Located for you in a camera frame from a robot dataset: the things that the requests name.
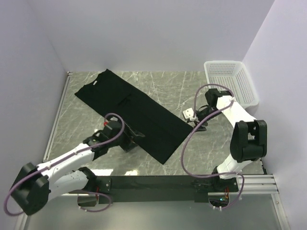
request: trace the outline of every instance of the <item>wire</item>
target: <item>wire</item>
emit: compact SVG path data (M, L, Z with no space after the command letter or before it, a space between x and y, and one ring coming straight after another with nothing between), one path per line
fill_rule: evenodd
M233 93L229 88L227 88L227 87L225 87L225 86L223 86L223 85L214 84L214 83L202 85L201 87L199 87L199 88L197 89L196 94L195 94L195 97L194 97L194 113L195 113L195 110L196 110L196 100L197 100L197 95L198 95L199 91L200 91L202 88L204 88L204 87L206 87L206 86L211 86L211 85L212 85L212 86L218 86L218 87L221 87L221 88L224 88L224 89L228 90L228 91L230 92L231 96L234 98L234 93ZM190 172L186 169L186 167L185 167L185 165L184 165L184 162L183 162L183 156L184 156L184 152L185 152L185 150L186 150L186 148L187 148L187 145L188 145L189 141L191 140L192 136L193 136L194 133L197 131L197 129L198 129L199 127L201 127L202 124L205 123L205 122L206 122L209 118L211 118L212 116L214 116L214 115L216 115L216 114L222 112L223 110L228 109L229 107L231 107L231 106L233 105L233 103L234 103L234 101L232 100L228 106L226 106L226 107L224 107L224 108L222 108L222 109L219 109L219 110L217 110L217 111L214 111L213 113L209 114L208 116L206 116L202 121L200 121L200 122L193 128L193 130L192 130L192 131L190 132L190 134L188 135L187 140L186 140L186 142L184 143L184 145L183 145L183 147L182 147L182 152L181 152L181 157L180 157L182 169L186 172L186 174L188 174L188 175L190 175L190 176L192 176L192 177L196 177L196 178L211 178L211 177L220 176L220 175L232 175L232 174L236 174L236 175L239 175L239 176L242 177L242 185L241 185L241 188L240 188L240 190L239 190L239 194L237 195L237 197L236 197L231 203L229 203L226 207L223 207L222 209L231 207L231 206L240 198L240 196L241 196L241 194L242 194L242 192L243 192L243 186L244 186L244 182L245 182L244 176L243 176L241 173L239 173L239 172L238 172L238 173L236 173L236 172L222 172L222 173L216 173L216 174L210 174L210 175L196 175L196 174L192 174L192 173L190 173Z
M105 121L106 121L106 119L107 119L109 116L116 116L117 118L120 119L121 125L122 125L122 126L121 126L121 129L120 129L119 133L117 133L113 138L111 138L111 139L109 139L109 140L106 140L106 141L104 141L104 142L101 142L101 143L98 143L98 144L95 144L95 145L92 145L92 146L89 146L89 147L80 149L80 150L78 150L78 151L76 151L76 152L73 152L73 153L67 155L66 157L64 157L64 158L62 158L62 159L60 159L60 160L58 160L58 161L56 161L56 162L50 164L49 166L46 166L45 168L42 168L42 169L40 169L40 170L37 170L37 171L35 171L34 173L31 173L31 174L27 175L26 177L24 177L23 179L21 179L20 181L18 181L14 186L12 186L12 188L9 190L7 196L6 196L5 199L4 199L3 210L4 210L5 214L8 215L8 216L11 216L11 217L15 217L15 216L19 216L19 215L21 215L21 214L24 213L24 212L11 213L11 212L8 210L8 201L9 201L9 198L10 198L10 196L12 195L12 193L15 191L15 189L18 188L18 187L19 187L21 184L23 184L25 181L31 179L32 177L34 177L35 175L37 175L37 174L39 174L39 173L41 173L41 172L44 172L44 171L46 171L46 170L49 170L49 169L52 168L53 166L56 166L56 165L58 165L58 164L60 164L60 163L62 163L62 162L64 162L64 161L66 161L67 159L71 158L72 156L77 155L77 154L80 153L80 152L84 152L84 151L87 151L87 150L90 150L90 149L93 149L93 148L96 148L96 147L105 145L105 144L110 143L110 142L114 141L115 139L117 139L117 138L124 132L124 129L125 129L125 122L124 122L123 118L121 118L121 116L119 116L118 114L115 114L115 113L109 113L109 114L107 114L107 115L105 116ZM107 198L109 199L109 201L110 201L109 205L107 205L105 208L103 208L103 209L101 209L101 210L98 210L98 211L103 211L103 210L106 210L107 208L110 207L110 205L111 205L111 203L112 203L112 199L111 199L111 197L109 197L108 195L102 194L102 193L87 192L87 191L85 191L85 192L86 192L86 193L89 193L89 194L98 194L98 195L101 195L101 196L105 196L105 197L107 197Z

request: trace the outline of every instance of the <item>gray marble tabletop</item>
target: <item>gray marble tabletop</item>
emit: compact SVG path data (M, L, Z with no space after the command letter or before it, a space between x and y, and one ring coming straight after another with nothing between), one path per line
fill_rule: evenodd
M195 91L206 83L204 72L115 72L124 80L148 94L160 105L182 118L182 111L192 107ZM103 127L103 117L78 99L74 93L92 82L99 72L74 72L62 102L58 123L49 146L48 160L73 149L95 129ZM197 107L206 104L200 92ZM233 128L223 114L210 120L207 131L196 133L185 152L185 165L192 173L208 174L229 155ZM184 175L180 164L182 145L161 165L141 148L125 153L120 147L86 164L105 175ZM244 174L263 174L261 161L244 168Z

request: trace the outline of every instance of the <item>white wall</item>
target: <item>white wall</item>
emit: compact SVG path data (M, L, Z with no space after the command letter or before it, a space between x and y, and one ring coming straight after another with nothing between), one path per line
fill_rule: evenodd
M243 62L268 123L266 168L276 178L292 229L307 229L307 2L276 0Z
M25 0L0 1L0 29L0 229L11 230L4 197L25 163L42 160L66 73Z
M273 0L28 0L70 71L242 60Z

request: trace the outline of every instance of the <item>black cloth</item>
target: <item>black cloth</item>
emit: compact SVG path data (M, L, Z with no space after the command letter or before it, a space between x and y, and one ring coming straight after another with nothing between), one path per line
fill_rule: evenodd
M116 113L130 127L143 133L145 137L136 143L161 164L168 160L193 129L108 69L75 95L101 116Z

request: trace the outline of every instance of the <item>plastic basket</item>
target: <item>plastic basket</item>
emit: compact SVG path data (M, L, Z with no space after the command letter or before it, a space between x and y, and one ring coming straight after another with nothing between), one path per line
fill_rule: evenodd
M206 61L204 64L208 83L216 83L231 89L243 108L259 103L256 90L245 65L240 61Z

